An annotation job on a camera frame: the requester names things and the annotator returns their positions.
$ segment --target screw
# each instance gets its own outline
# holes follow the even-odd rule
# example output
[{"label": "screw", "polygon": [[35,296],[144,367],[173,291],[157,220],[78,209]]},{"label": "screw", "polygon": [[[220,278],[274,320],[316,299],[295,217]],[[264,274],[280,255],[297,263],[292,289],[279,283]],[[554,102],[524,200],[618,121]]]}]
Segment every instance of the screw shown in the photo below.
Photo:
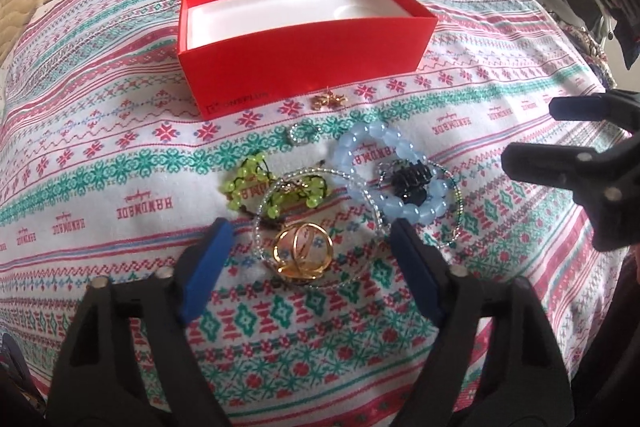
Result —
[{"label": "screw", "polygon": [[612,203],[615,203],[622,199],[622,191],[617,187],[607,187],[604,189],[604,197]]},{"label": "screw", "polygon": [[156,277],[158,279],[171,279],[174,276],[173,266],[161,266],[156,270]]},{"label": "screw", "polygon": [[449,271],[456,277],[466,277],[469,275],[469,270],[467,270],[465,266],[462,266],[462,264],[452,264],[449,267]]},{"label": "screw", "polygon": [[91,281],[91,286],[94,288],[105,288],[109,284],[108,277],[96,277]]}]

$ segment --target clear beaded bracelet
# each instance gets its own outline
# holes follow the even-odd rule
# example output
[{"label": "clear beaded bracelet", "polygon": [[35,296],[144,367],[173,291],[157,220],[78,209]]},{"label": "clear beaded bracelet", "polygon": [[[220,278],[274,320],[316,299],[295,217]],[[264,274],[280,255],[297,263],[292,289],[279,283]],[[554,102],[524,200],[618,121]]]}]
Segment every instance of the clear beaded bracelet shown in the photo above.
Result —
[{"label": "clear beaded bracelet", "polygon": [[[373,214],[373,224],[374,224],[374,233],[378,237],[383,237],[385,234],[385,225],[382,220],[382,214],[380,213],[380,206],[376,202],[372,190],[367,188],[367,185],[361,181],[357,176],[353,176],[348,172],[342,172],[338,169],[330,169],[325,167],[309,167],[305,169],[299,169],[297,171],[288,172],[284,174],[281,178],[277,179],[265,192],[262,197],[262,201],[258,205],[258,208],[255,213],[254,221],[252,222],[252,249],[254,255],[261,259],[268,267],[274,270],[276,274],[281,276],[287,282],[292,282],[288,278],[283,277],[281,271],[278,270],[278,266],[274,263],[273,256],[270,256],[268,250],[262,246],[262,238],[260,237],[260,228],[261,228],[261,220],[263,217],[263,213],[269,205],[270,198],[276,193],[276,191],[280,190],[285,185],[295,182],[300,178],[304,178],[310,175],[322,175],[322,174],[330,174],[332,176],[336,176],[338,178],[342,178],[347,181],[348,189],[350,191],[357,192],[363,201],[368,203],[372,210]],[[305,282],[304,285],[311,288],[319,288],[319,289],[327,289],[327,288],[335,288],[343,285],[347,285],[352,282],[354,279],[360,277],[365,269],[366,264],[363,264],[360,269],[353,274],[350,274],[346,277],[346,279],[341,279],[336,282],[330,283],[317,283],[317,282]]]},{"label": "clear beaded bracelet", "polygon": [[[463,216],[463,202],[460,189],[455,179],[453,179],[453,175],[447,171],[447,169],[431,162],[425,154],[416,151],[414,145],[409,142],[409,140],[402,138],[398,130],[388,127],[379,120],[368,124],[364,122],[355,123],[349,131],[338,139],[338,147],[329,158],[329,163],[340,171],[359,178],[356,169],[353,167],[353,152],[367,137],[371,137],[374,140],[381,140],[386,146],[395,148],[398,158],[404,160],[407,164],[417,164],[420,162],[425,166],[429,166],[431,172],[431,180],[428,184],[430,198],[420,204],[420,206],[413,203],[405,204],[401,198],[394,195],[385,196],[379,190],[373,189],[370,191],[386,220],[391,222],[398,217],[404,217],[404,219],[412,225],[416,223],[424,226],[430,225],[437,217],[442,217],[446,214],[449,208],[447,197],[450,193],[449,184],[451,184],[456,197],[456,225],[452,237],[447,242],[439,243],[438,245],[443,247],[453,243],[460,233],[460,224]],[[439,177],[441,172],[449,179],[449,182]],[[386,172],[381,172],[382,179],[384,179],[385,176]],[[356,191],[348,188],[347,194],[356,201],[362,201],[362,197]]]}]

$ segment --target bed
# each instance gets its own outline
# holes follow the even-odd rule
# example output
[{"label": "bed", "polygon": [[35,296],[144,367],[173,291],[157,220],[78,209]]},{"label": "bed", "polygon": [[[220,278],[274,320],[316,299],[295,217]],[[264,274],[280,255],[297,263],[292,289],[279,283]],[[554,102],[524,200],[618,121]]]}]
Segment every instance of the bed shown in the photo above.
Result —
[{"label": "bed", "polygon": [[[479,277],[526,276],[575,374],[626,251],[596,253],[571,194],[511,182],[500,153],[515,140],[601,150],[622,133],[549,117],[551,97],[602,86],[535,1],[419,1],[439,24],[417,72],[337,89],[348,97],[342,110],[315,112],[301,96],[209,122],[176,57],[180,0],[62,0],[28,26],[5,65],[0,328],[44,393],[92,278],[145,277],[223,216],[235,225],[234,250],[186,334],[234,425],[388,425],[436,334],[388,248],[368,251],[366,272],[339,290],[283,287],[252,256],[248,221],[219,191],[255,150],[284,172],[321,160],[354,121],[375,118],[458,181],[462,235],[447,259]],[[319,139],[292,148],[286,129],[305,119]],[[142,201],[155,211],[128,210]],[[357,251],[344,231],[366,225],[366,214],[340,190],[331,205],[342,206],[323,210],[334,241]],[[447,229],[444,219],[421,233]],[[460,407],[473,398],[489,328],[479,328]],[[132,332],[148,395],[162,407],[143,325]]]}]

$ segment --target gold jewelry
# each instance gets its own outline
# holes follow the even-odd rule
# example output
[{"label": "gold jewelry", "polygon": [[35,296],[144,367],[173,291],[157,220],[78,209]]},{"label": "gold jewelry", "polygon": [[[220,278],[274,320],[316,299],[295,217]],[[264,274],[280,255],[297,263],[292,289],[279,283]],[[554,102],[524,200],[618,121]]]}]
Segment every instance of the gold jewelry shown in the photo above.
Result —
[{"label": "gold jewelry", "polygon": [[347,97],[343,94],[335,94],[331,89],[327,89],[326,92],[318,94],[311,99],[311,109],[319,111],[323,107],[329,109],[336,109],[343,107],[347,102]]},{"label": "gold jewelry", "polygon": [[[311,234],[305,234],[302,245],[300,238],[304,230],[311,229]],[[285,237],[293,233],[292,248],[289,259],[283,259],[280,250],[284,250],[282,244]],[[324,258],[320,261],[309,259],[309,251],[314,245],[317,236],[324,239]],[[315,223],[294,223],[284,228],[276,237],[273,247],[273,259],[276,262],[277,272],[292,280],[312,281],[319,279],[329,268],[334,259],[334,242],[325,229]]]}]

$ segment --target open box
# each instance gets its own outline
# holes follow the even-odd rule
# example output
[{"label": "open box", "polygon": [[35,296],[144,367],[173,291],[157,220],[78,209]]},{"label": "open box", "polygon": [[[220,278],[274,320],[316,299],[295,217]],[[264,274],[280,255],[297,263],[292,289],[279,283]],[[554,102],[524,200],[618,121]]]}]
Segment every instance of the open box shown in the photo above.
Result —
[{"label": "open box", "polygon": [[209,120],[415,71],[436,23],[417,0],[182,0],[178,59]]}]

